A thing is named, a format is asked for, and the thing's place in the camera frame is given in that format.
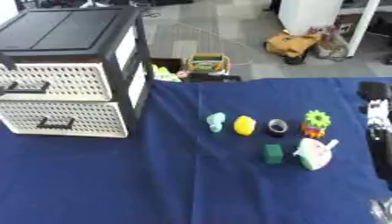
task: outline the plastic drawer unit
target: plastic drawer unit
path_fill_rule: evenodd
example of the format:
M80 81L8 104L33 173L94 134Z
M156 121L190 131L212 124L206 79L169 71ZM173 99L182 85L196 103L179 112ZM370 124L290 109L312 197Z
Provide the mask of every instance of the plastic drawer unit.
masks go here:
M126 137L152 79L138 8L28 10L0 27L0 118L14 133Z

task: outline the white cabinet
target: white cabinet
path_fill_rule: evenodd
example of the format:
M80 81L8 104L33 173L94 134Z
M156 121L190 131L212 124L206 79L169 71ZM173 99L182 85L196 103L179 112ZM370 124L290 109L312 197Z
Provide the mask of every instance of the white cabinet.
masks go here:
M290 33L304 35L311 27L333 25L343 0L282 0L279 18Z
M17 5L14 0L0 1L0 25L18 14Z

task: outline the dark green cube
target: dark green cube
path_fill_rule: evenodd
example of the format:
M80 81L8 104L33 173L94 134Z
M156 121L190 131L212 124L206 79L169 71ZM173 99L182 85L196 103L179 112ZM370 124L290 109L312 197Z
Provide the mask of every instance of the dark green cube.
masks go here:
M266 144L264 146L264 160L269 165L279 165L284 159L280 144Z

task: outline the light blue toy piece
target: light blue toy piece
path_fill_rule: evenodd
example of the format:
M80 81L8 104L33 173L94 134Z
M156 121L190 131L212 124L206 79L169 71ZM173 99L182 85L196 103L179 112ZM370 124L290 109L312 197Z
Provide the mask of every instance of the light blue toy piece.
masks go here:
M216 113L206 118L206 122L210 125L210 130L213 133L221 132L223 123L226 121L226 115L223 113Z

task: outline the white toy teapot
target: white toy teapot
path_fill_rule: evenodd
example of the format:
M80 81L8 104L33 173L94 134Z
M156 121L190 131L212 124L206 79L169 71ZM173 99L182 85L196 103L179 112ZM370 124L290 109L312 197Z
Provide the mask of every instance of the white toy teapot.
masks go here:
M304 138L293 155L301 157L301 163L306 169L316 171L331 161L333 158L331 149L338 143L339 141L334 139L328 145L325 145L318 140Z

